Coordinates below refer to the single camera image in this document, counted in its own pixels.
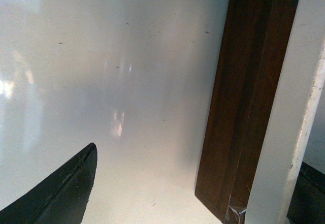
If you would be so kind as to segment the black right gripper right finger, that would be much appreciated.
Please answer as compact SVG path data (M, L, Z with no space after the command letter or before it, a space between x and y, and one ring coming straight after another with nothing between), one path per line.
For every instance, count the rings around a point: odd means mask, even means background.
M302 163L287 213L290 223L324 224L324 174Z

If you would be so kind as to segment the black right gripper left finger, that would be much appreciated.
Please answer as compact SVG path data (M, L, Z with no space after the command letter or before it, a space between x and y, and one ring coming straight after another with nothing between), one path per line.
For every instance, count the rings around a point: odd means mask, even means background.
M98 161L88 144L25 195L1 210L1 223L81 223Z

